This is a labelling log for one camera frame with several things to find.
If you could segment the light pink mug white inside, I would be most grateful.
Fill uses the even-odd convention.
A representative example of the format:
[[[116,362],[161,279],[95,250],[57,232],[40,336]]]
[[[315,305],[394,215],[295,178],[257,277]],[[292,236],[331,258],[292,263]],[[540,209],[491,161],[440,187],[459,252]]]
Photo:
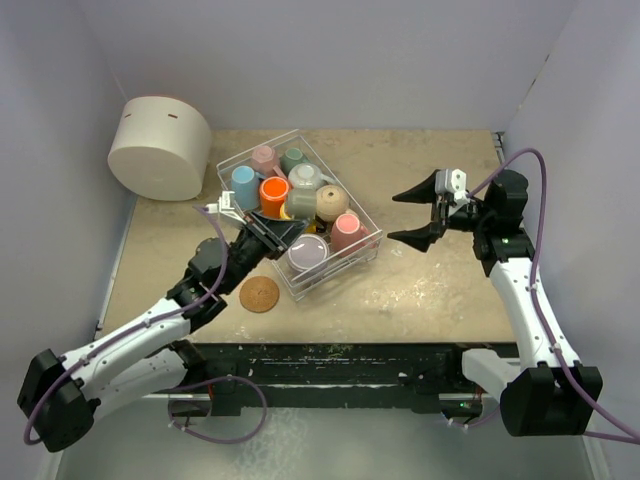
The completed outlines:
[[[284,175],[276,151],[268,145],[260,145],[253,149],[251,168],[265,178]]]

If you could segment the yellow cup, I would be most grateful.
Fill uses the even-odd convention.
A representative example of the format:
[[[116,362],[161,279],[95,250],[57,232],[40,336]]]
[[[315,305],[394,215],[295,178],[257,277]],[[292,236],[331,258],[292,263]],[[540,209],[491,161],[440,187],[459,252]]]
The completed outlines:
[[[279,218],[281,220],[292,220],[292,217],[289,215],[288,211],[287,211],[287,207],[286,207],[286,203],[283,202],[280,210],[279,210]],[[311,221],[311,223],[309,224],[309,226],[307,227],[307,229],[305,230],[305,232],[307,234],[315,234],[316,233],[316,223],[314,220]]]

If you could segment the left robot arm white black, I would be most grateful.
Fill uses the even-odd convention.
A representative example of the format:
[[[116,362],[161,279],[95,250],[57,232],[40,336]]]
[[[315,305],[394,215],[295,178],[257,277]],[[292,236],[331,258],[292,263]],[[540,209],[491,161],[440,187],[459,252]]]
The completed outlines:
[[[201,241],[182,278],[137,318],[64,354],[45,349],[31,359],[17,398],[26,445],[59,452],[140,397],[202,387],[206,369],[187,336],[213,321],[226,296],[263,260],[279,259],[308,225],[254,212],[236,223],[233,241],[221,232]]]

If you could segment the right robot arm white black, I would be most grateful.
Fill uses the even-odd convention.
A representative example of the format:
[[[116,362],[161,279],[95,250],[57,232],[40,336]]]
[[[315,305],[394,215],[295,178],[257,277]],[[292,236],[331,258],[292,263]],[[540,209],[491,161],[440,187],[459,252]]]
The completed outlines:
[[[581,435],[593,412],[582,396],[598,398],[603,381],[566,340],[546,297],[534,245],[522,226],[527,189],[523,175],[506,170],[477,198],[469,194],[463,171],[435,170],[392,198],[430,205],[430,222],[389,236],[425,252],[448,230],[472,233],[474,255],[507,312],[518,360],[511,363],[488,348],[471,348],[445,366],[446,383],[456,391],[477,384],[489,393],[513,436]]]

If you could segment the beige round mug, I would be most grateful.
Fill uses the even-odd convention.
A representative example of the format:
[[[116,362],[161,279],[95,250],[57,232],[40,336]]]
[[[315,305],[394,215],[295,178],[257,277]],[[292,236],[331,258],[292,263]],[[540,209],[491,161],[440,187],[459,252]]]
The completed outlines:
[[[350,206],[348,193],[338,185],[325,185],[316,191],[316,216],[334,222]]]

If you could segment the pale grey white mug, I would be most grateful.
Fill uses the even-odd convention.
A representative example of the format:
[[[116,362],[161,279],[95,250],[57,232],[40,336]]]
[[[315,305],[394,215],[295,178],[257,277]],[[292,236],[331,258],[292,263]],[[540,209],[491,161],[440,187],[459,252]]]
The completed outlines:
[[[288,174],[288,181],[293,188],[318,190],[335,180],[322,173],[317,165],[301,163],[294,166]]]

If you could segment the lilac mug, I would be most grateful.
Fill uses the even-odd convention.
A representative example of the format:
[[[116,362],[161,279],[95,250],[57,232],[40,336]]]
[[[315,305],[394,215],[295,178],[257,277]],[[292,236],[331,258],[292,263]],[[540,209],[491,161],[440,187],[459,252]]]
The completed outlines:
[[[302,234],[287,250],[286,261],[297,272],[319,271],[330,256],[328,243],[316,234]]]

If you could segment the light blue mug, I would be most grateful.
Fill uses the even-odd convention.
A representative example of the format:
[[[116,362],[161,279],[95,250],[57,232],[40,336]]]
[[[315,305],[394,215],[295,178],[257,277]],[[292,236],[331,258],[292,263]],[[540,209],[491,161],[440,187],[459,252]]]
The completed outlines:
[[[253,168],[241,165],[236,167],[231,176],[231,190],[242,210],[255,210],[261,205],[259,188],[262,177]]]

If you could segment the sage green cup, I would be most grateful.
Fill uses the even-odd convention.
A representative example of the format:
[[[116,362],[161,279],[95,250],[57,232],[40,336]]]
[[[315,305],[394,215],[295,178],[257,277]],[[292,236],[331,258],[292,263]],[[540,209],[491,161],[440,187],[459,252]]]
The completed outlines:
[[[308,163],[309,160],[304,152],[296,147],[288,148],[280,157],[280,168],[285,175],[289,175],[290,171],[300,165]]]

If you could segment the coral pink mug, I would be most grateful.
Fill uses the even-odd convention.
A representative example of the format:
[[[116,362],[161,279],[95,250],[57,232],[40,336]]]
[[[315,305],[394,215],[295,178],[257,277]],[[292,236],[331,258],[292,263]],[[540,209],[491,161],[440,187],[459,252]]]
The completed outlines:
[[[355,214],[341,214],[331,229],[331,248],[339,257],[346,257],[363,248],[369,235],[370,231]]]

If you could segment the olive green small cup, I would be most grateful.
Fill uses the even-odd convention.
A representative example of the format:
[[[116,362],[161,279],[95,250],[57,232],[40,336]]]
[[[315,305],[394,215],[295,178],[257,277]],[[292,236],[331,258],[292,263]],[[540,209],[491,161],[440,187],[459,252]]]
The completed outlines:
[[[313,218],[317,210],[316,191],[304,188],[292,189],[285,201],[285,209],[294,219]]]

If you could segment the orange cup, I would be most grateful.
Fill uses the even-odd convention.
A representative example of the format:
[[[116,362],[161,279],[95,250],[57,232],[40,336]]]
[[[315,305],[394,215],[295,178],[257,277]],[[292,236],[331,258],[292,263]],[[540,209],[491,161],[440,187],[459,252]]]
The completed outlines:
[[[262,213],[270,218],[278,218],[289,191],[288,181],[281,177],[274,176],[263,180],[259,187]]]

